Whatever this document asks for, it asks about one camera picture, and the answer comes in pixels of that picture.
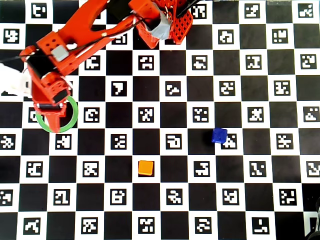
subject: black square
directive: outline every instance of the black square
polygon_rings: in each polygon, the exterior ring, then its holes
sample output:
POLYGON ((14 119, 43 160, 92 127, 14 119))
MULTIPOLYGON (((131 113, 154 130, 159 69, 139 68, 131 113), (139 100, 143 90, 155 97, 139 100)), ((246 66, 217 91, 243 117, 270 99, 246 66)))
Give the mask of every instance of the black square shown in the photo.
POLYGON ((160 75, 186 75, 186 51, 161 50, 160 75))
POLYGON ((161 128, 186 128, 187 103, 186 102, 161 102, 160 103, 161 128))
POLYGON ((159 155, 159 129, 133 129, 133 155, 159 155))
POLYGON ((104 210, 104 184, 82 183, 76 185, 77 211, 104 210))
POLYGON ((159 77, 134 76, 133 101, 159 101, 159 77))
POLYGON ((316 211, 316 201, 319 198, 319 183, 302 183, 302 199, 303 211, 314 212, 316 211))
POLYGON ((132 75, 132 51, 106 51, 106 75, 132 75))
POLYGON ((293 29, 296 49, 320 48, 319 24, 294 24, 293 29))
POLYGON ((160 165, 162 183, 188 182, 187 156, 161 156, 160 165))
POLYGON ((242 156, 216 156, 217 183, 243 183, 244 161, 242 156))
POLYGON ((270 102, 270 127, 271 128, 297 128, 296 102, 270 102))
POLYGON ((301 155, 320 155, 319 143, 320 129, 300 128, 299 142, 301 155))
POLYGON ((49 155, 49 133, 43 129, 23 129, 21 154, 49 155))
POLYGON ((214 155, 215 145, 211 142, 212 129, 188 129, 189 155, 214 155))
POLYGON ((186 77, 188 101, 213 101, 214 82, 212 76, 186 77))
POLYGON ((79 9, 77 1, 53 0, 53 23, 65 24, 79 9))
POLYGON ((284 24, 292 23, 292 4, 287 1, 285 4, 279 2, 267 1, 266 7, 266 23, 267 24, 284 24))
POLYGON ((298 101, 320 101, 320 75, 296 76, 298 101))
POLYGON ((106 156, 105 157, 105 182, 106 183, 131 183, 132 182, 132 157, 131 156, 106 156))
POLYGON ((104 129, 79 129, 78 130, 78 155, 104 155, 105 130, 104 129))
POLYGON ((293 49, 268 50, 268 74, 295 74, 295 54, 293 49))
POLYGON ((160 184, 133 184, 133 211, 160 211, 160 184))
POLYGON ((132 128, 132 102, 107 102, 105 109, 107 128, 132 128))
POLYGON ((304 239, 304 213, 303 212, 275 212, 276 239, 304 239), (294 226, 294 231, 287 229, 294 226))
POLYGON ((215 102, 215 126, 241 128, 241 102, 215 102))
POLYGON ((240 75, 239 50, 214 50, 214 75, 240 75))
POLYGON ((216 184, 189 183, 189 210, 216 211, 216 184))
POLYGON ((267 76, 241 76, 242 101, 268 101, 267 76))
POLYGON ((246 183, 244 187, 246 211, 274 210, 272 183, 246 183))
POLYGON ((212 26, 192 25, 186 36, 186 49, 212 49, 212 26))
POLYGON ((274 183, 301 183, 299 156, 272 156, 274 183))
POLYGON ((104 239, 132 239, 132 212, 104 212, 104 239))
POLYGON ((0 156, 0 183, 19 183, 20 156, 0 156))
POLYGON ((265 24, 240 24, 240 49, 266 49, 265 24))
POLYGON ((76 156, 50 156, 49 183, 75 183, 76 174, 76 156))
POLYGON ((269 129, 243 129, 243 153, 245 155, 270 155, 269 129))
POLYGON ((17 212, 0 213, 0 240, 16 239, 17 237, 17 212))
POLYGON ((106 77, 79 76, 79 102, 106 100, 106 77))
POLYGON ((218 239, 247 239, 245 212, 219 211, 217 214, 218 239))
POLYGON ((161 212, 161 238, 189 239, 189 214, 187 211, 161 212))
POLYGON ((1 1, 0 16, 0 23, 24 24, 26 5, 22 1, 1 1))
POLYGON ((47 213, 47 240, 66 240, 75 238, 75 212, 47 213))
POLYGON ((238 24, 239 2, 238 1, 213 1, 213 23, 214 24, 238 24))
POLYGON ((20 184, 19 212, 47 211, 48 184, 20 184))
POLYGON ((52 24, 26 24, 25 25, 25 45, 26 46, 35 45, 39 39, 42 39, 51 31, 52 31, 52 24))

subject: checkerboard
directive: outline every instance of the checkerboard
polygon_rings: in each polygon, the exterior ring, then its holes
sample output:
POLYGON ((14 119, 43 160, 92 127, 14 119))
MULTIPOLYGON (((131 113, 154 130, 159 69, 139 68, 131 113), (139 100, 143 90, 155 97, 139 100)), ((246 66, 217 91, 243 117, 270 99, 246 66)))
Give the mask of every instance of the checkerboard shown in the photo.
MULTIPOLYGON (((0 58, 84 2, 0 1, 0 58)), ((41 129, 31 99, 1 94, 0 240, 287 240, 314 229, 319 1, 190 11, 181 45, 151 50, 133 29, 67 76, 79 117, 63 134, 41 129), (211 143, 215 127, 228 130, 223 145, 211 143), (138 175, 140 160, 154 162, 151 176, 138 175)), ((92 29, 116 24, 104 11, 92 29)))

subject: green ring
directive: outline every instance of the green ring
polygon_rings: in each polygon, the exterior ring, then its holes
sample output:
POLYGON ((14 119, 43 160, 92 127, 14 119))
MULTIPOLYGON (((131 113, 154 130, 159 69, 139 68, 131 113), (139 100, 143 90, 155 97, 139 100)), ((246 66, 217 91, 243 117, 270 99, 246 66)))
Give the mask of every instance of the green ring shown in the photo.
MULTIPOLYGON (((76 101, 71 96, 68 96, 67 100, 70 102, 70 104, 72 106, 73 114, 72 114, 72 118, 71 118, 70 122, 67 125, 61 127, 59 133, 64 133, 64 132, 68 131, 70 128, 72 128, 76 124, 76 122, 78 120, 79 109, 78 109, 78 105, 77 105, 76 101)), ((47 131, 49 133, 53 133, 53 131, 50 129, 50 127, 42 119, 41 114, 36 113, 35 117, 36 117, 37 122, 40 124, 40 126, 45 131, 47 131)))

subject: white object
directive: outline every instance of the white object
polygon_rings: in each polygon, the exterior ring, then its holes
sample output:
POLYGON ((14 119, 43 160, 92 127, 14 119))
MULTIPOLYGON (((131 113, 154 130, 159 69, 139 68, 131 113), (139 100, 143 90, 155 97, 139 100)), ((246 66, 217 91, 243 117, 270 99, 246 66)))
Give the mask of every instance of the white object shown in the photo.
POLYGON ((31 76, 0 63, 0 93, 26 96, 31 98, 31 76))

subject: white square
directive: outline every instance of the white square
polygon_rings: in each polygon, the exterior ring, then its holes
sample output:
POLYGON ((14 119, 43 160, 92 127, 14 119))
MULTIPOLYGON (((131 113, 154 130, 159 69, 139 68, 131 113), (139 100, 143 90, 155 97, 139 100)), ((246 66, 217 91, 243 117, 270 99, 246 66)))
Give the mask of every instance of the white square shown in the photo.
POLYGON ((24 50, 26 48, 25 39, 26 25, 24 23, 0 23, 0 49, 24 50))
POLYGON ((261 0, 242 0, 239 1, 239 23, 240 24, 265 24, 266 20, 266 1, 261 0), (256 7, 249 7, 246 4, 253 4, 258 6, 256 7), (250 11, 248 15, 245 15, 245 10, 250 11))
POLYGON ((50 156, 76 156, 78 154, 78 129, 70 128, 63 133, 49 133, 50 156))
POLYGON ((239 50, 239 24, 213 24, 212 41, 214 50, 239 50))
POLYGON ((78 155, 76 182, 78 184, 104 184, 106 159, 103 155, 78 155))
POLYGON ((54 7, 51 0, 25 0, 25 23, 26 24, 53 24, 54 7))
POLYGON ((213 16, 212 1, 200 1, 189 9, 193 16, 192 25, 211 25, 213 16))
POLYGON ((21 184, 47 184, 49 182, 49 156, 22 155, 20 157, 21 184))
POLYGON ((46 211, 19 211, 16 224, 16 239, 23 240, 43 240, 47 237, 47 212, 46 211), (24 235, 24 219, 40 218, 39 234, 24 235))
MULTIPOLYGON (((112 29, 116 25, 114 24, 107 24, 106 29, 112 29)), ((114 42, 108 43, 105 48, 106 50, 132 50, 134 47, 134 36, 133 36, 133 29, 130 29, 129 31, 126 31, 123 34, 117 35, 116 37, 113 37, 114 42)))
POLYGON ((76 183, 48 183, 47 211, 75 212, 77 207, 76 183))
POLYGON ((214 52, 212 50, 187 50, 186 75, 213 76, 214 52))
POLYGON ((241 49, 240 50, 240 75, 242 76, 268 75, 267 49, 241 49))
POLYGON ((105 212, 104 211, 76 211, 74 239, 77 240, 103 240, 105 228, 105 212), (82 218, 97 218, 97 234, 81 234, 83 227, 82 218))
POLYGON ((107 51, 98 50, 79 65, 79 76, 106 76, 107 51))
POLYGON ((307 236, 311 232, 310 218, 317 218, 318 213, 316 211, 304 211, 303 221, 304 221, 304 236, 307 236))
POLYGON ((105 155, 107 156, 131 156, 133 154, 133 130, 132 128, 108 128, 105 131, 105 155), (122 135, 125 137, 126 149, 111 148, 112 134, 122 135))
POLYGON ((189 210, 189 184, 187 182, 170 182, 160 184, 160 210, 188 211, 189 210))
POLYGON ((79 101, 78 109, 79 129, 106 128, 106 103, 104 101, 79 101))
POLYGON ((188 155, 188 129, 160 128, 160 155, 188 155))
POLYGON ((320 69, 320 49, 296 48, 294 50, 294 66, 296 75, 318 75, 320 69))
POLYGON ((160 211, 133 211, 132 212, 132 240, 161 240, 161 212, 160 211), (147 220, 154 218, 154 233, 139 233, 139 218, 147 220))
POLYGON ((268 75, 269 102, 296 102, 296 75, 268 75))
POLYGON ((216 156, 214 155, 188 155, 188 183, 214 184, 216 176, 216 156))
POLYGON ((159 76, 160 51, 159 50, 133 50, 132 51, 133 76, 159 76))
POLYGON ((160 102, 170 102, 170 103, 186 102, 187 101, 187 77, 181 76, 181 75, 175 75, 175 76, 161 75, 159 76, 159 91, 160 91, 159 93, 160 102))
POLYGON ((9 192, 5 194, 5 198, 0 198, 1 202, 9 203, 11 202, 11 206, 0 206, 1 213, 14 213, 19 211, 19 193, 20 193, 20 184, 19 183, 1 183, 0 191, 2 190, 12 190, 12 194, 9 192))
POLYGON ((215 128, 215 103, 213 101, 187 102, 186 124, 188 129, 215 128))
POLYGON ((271 155, 244 155, 243 174, 245 183, 271 184, 273 182, 271 155))
POLYGON ((133 77, 132 76, 106 76, 105 77, 105 101, 127 103, 133 101, 133 77))
POLYGON ((273 156, 300 155, 299 129, 298 128, 270 128, 270 146, 271 146, 271 155, 273 156), (283 136, 286 134, 292 134, 292 140, 285 139, 283 136))
POLYGON ((132 156, 132 182, 143 184, 157 184, 161 181, 160 155, 133 155, 132 156), (139 176, 139 161, 153 161, 154 176, 139 176))
POLYGON ((318 184, 320 180, 320 155, 301 155, 300 171, 303 184, 318 184))
POLYGON ((213 76, 213 99, 215 102, 241 102, 241 76, 213 76))
POLYGON ((246 211, 245 184, 235 182, 216 183, 216 210, 218 212, 246 211))
POLYGON ((275 212, 303 212, 304 211, 301 183, 273 183, 272 187, 273 187, 273 205, 274 205, 275 212), (285 197, 285 192, 280 193, 280 190, 294 191, 294 194, 296 197, 296 205, 280 205, 280 202, 282 202, 281 204, 285 204, 287 202, 286 198, 283 198, 285 197))
POLYGON ((319 22, 319 1, 317 0, 295 0, 292 1, 292 21, 294 24, 318 24, 319 22), (310 17, 307 16, 307 12, 310 8, 306 8, 305 11, 299 11, 299 4, 310 4, 312 5, 312 11, 309 13, 310 17))
POLYGON ((316 129, 319 128, 320 101, 297 101, 296 110, 298 116, 298 128, 316 129), (307 115, 304 114, 304 108, 309 110, 307 115))
POLYGON ((270 240, 276 239, 276 221, 274 211, 246 211, 245 212, 246 239, 247 240, 270 240), (253 229, 252 218, 268 218, 268 225, 253 229))
POLYGON ((220 144, 220 143, 214 144, 215 155, 216 156, 242 156, 244 154, 244 147, 243 147, 244 140, 243 140, 242 128, 225 128, 225 129, 227 129, 227 134, 228 134, 227 141, 224 144, 220 144))
POLYGON ((212 240, 218 239, 218 213, 217 211, 189 211, 189 239, 190 240, 212 240), (196 218, 201 218, 200 224, 196 225, 196 218), (196 233, 206 230, 207 222, 211 225, 211 233, 196 233))
POLYGON ((267 23, 266 24, 266 48, 267 49, 295 49, 295 34, 293 23, 267 23), (284 43, 282 39, 287 38, 288 43, 284 43))
POLYGON ((242 101, 241 113, 242 127, 244 129, 270 128, 270 108, 268 101, 242 101))
POLYGON ((132 183, 117 182, 117 183, 104 184, 104 211, 105 212, 131 212, 133 210, 132 203, 133 203, 132 183))
POLYGON ((0 135, 4 137, 6 134, 9 136, 15 135, 15 141, 10 137, 6 138, 6 141, 9 141, 11 147, 0 150, 0 156, 21 156, 22 128, 0 128, 0 135))
POLYGON ((159 129, 160 102, 134 101, 132 103, 132 128, 159 129))

